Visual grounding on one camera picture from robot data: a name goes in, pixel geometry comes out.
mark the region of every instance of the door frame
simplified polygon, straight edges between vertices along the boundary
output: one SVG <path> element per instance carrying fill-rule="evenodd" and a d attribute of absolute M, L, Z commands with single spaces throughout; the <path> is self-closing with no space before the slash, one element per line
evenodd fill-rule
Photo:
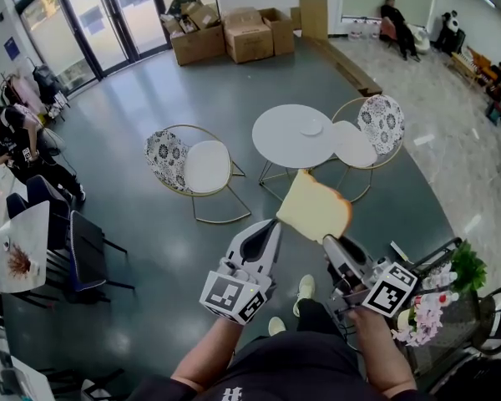
<path fill-rule="evenodd" d="M 104 6 L 103 10 L 106 12 L 107 16 L 109 17 L 109 21 L 112 23 L 114 34 L 119 41 L 121 48 L 123 49 L 124 56 L 126 57 L 126 59 L 122 63 L 118 63 L 113 67 L 105 70 L 100 66 L 100 63 L 97 60 L 96 55 L 94 54 L 89 44 L 89 41 L 85 37 L 84 30 L 80 26 L 78 19 L 74 14 L 71 2 L 69 0 L 60 0 L 63 7 L 63 12 L 69 22 L 74 38 L 78 42 L 78 45 L 85 55 L 89 67 L 93 70 L 94 75 L 98 80 L 102 80 L 103 78 L 110 76 L 110 74 L 120 71 L 121 69 L 124 69 L 133 63 L 137 63 L 145 58 L 172 48 L 170 44 L 170 36 L 169 34 L 167 34 L 165 28 L 163 28 L 161 19 L 159 19 L 160 14 L 165 12 L 164 0 L 153 0 L 153 2 L 158 14 L 161 31 L 165 36 L 166 43 L 143 53 L 139 53 L 138 49 L 135 47 L 134 40 L 132 38 L 131 32 L 126 25 L 126 21 L 124 20 L 124 15 L 119 6 L 119 2 L 117 0 L 101 1 Z"/>

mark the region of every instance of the white sneaker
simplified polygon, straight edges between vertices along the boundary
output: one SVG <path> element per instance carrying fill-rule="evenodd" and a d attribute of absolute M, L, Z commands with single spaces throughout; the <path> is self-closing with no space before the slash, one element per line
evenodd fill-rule
<path fill-rule="evenodd" d="M 305 275 L 299 282 L 299 292 L 297 293 L 297 301 L 293 305 L 293 314 L 299 317 L 299 302 L 303 298 L 313 298 L 316 293 L 316 281 L 312 275 Z"/>
<path fill-rule="evenodd" d="M 85 200 L 87 199 L 87 195 L 85 194 L 85 190 L 82 185 L 80 185 L 80 194 L 76 196 L 76 199 L 80 202 L 85 202 Z"/>
<path fill-rule="evenodd" d="M 286 330 L 286 325 L 279 317 L 272 317 L 269 321 L 269 335 L 274 336 Z"/>

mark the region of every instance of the floral chair back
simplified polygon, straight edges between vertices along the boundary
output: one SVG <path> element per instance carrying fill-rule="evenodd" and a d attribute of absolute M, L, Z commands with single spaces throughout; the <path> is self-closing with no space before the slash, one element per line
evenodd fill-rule
<path fill-rule="evenodd" d="M 152 134 L 145 143 L 144 156 L 158 180 L 177 192 L 192 194 L 185 183 L 184 165 L 190 147 L 164 129 Z"/>

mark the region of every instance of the hand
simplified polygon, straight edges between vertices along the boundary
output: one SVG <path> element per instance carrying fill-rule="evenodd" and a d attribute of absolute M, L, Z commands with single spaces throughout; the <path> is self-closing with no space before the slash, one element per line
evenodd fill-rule
<path fill-rule="evenodd" d="M 35 153 L 30 151 L 32 157 L 30 158 L 30 162 L 35 162 L 37 159 L 39 159 L 39 152 L 35 150 Z"/>

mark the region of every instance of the white plate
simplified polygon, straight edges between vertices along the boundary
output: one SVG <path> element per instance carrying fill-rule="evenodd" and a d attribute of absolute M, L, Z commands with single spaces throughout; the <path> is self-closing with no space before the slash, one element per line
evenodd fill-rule
<path fill-rule="evenodd" d="M 307 135 L 309 137 L 316 136 L 322 131 L 323 124 L 317 119 L 308 120 L 307 122 L 305 121 L 301 127 L 301 134 Z"/>

